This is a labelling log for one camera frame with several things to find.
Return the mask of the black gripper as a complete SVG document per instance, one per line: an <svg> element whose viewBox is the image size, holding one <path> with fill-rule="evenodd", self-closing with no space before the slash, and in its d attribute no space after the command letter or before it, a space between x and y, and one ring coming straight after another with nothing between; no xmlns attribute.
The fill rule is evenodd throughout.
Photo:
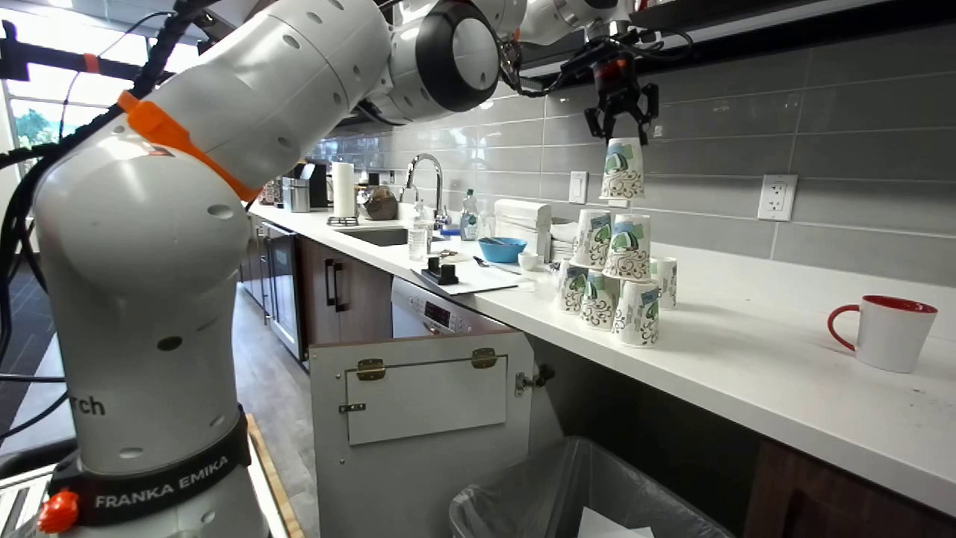
<svg viewBox="0 0 956 538"><path fill-rule="evenodd" d="M639 84L637 60L630 54L612 54L591 66L597 105L586 110L586 120L597 125L600 141L612 138L618 113L637 120L639 144L652 144L652 120L659 113L659 90Z"/></svg>

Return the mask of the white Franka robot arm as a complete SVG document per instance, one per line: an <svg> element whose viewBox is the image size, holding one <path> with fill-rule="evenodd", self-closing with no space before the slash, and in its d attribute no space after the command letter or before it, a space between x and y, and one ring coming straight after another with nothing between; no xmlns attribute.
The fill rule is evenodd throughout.
<svg viewBox="0 0 956 538"><path fill-rule="evenodd" d="M507 45L628 0L274 0L131 90L20 180L78 447L2 538L273 538L234 377L246 205L356 105L391 122L488 101Z"/></svg>

